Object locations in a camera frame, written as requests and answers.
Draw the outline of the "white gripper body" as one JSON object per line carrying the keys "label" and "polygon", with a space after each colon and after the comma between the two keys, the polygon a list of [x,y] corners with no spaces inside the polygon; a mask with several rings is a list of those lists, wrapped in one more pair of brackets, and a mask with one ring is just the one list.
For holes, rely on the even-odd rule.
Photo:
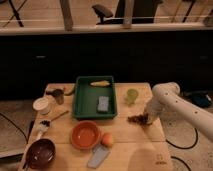
{"label": "white gripper body", "polygon": [[159,117],[159,110],[157,108],[147,106],[145,108],[146,123],[152,124]]}

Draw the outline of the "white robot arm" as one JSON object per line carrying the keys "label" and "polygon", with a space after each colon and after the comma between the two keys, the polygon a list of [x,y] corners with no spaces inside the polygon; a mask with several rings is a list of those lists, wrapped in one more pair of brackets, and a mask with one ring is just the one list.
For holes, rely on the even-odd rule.
{"label": "white robot arm", "polygon": [[152,98],[146,104],[145,123],[152,124],[165,107],[180,114],[187,122],[197,128],[213,142],[213,114],[182,99],[180,87],[175,82],[156,84],[152,88]]}

